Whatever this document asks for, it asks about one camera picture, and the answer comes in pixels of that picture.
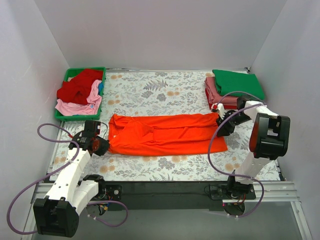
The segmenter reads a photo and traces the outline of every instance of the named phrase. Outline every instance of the white wall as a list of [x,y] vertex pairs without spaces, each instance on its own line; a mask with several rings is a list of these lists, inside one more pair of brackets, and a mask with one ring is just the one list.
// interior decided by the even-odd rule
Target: white wall
[[[7,208],[27,184],[42,177],[53,143],[37,135],[37,126],[53,118],[56,91],[68,64],[33,0],[0,0],[0,239],[20,239],[9,229]],[[53,128],[43,129],[50,138]],[[11,219],[26,222],[33,189],[18,199]]]
[[287,1],[253,63],[268,106],[291,118],[287,154],[279,160],[293,180],[313,239],[320,239],[320,2]]
[[35,0],[71,67],[243,69],[286,0]]

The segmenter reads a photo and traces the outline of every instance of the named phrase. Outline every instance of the gray floor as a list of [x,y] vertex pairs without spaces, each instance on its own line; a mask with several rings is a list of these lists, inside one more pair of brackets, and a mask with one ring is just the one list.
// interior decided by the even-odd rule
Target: gray floor
[[[246,203],[250,209],[255,203]],[[125,212],[107,212],[104,219],[120,222]],[[33,240],[70,239],[34,234]],[[301,235],[290,202],[263,202],[252,215],[234,219],[206,210],[132,210],[118,228],[104,226],[80,216],[75,240],[300,240]]]

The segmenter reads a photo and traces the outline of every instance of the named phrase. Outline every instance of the folded green towel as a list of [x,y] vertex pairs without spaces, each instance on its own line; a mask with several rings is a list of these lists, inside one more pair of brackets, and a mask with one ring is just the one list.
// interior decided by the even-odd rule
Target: folded green towel
[[[215,87],[223,96],[233,91],[243,91],[264,100],[265,94],[255,74],[245,74],[233,71],[212,70],[215,75]],[[233,93],[231,96],[240,97],[242,93]]]

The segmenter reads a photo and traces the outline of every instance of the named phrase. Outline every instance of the blue cloth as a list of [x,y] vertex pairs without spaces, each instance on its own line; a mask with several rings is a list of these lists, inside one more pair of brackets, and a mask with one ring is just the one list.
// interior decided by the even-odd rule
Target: blue cloth
[[104,84],[101,82],[99,85],[98,85],[98,93],[100,94],[102,89],[104,89]]

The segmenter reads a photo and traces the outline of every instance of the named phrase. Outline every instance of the stack of folded clothes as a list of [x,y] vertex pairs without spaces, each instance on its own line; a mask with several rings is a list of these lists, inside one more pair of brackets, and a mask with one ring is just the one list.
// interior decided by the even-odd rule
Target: stack of folded clothes
[[103,71],[85,69],[62,83],[55,108],[64,116],[96,115],[102,101]]
[[[264,91],[255,74],[245,74],[224,70],[213,70],[214,77],[207,77],[205,83],[205,95],[209,107],[216,104],[220,99],[234,91],[242,91],[252,94],[261,100],[265,99]],[[243,93],[232,93],[222,100],[226,109],[237,108],[237,98],[243,96]]]

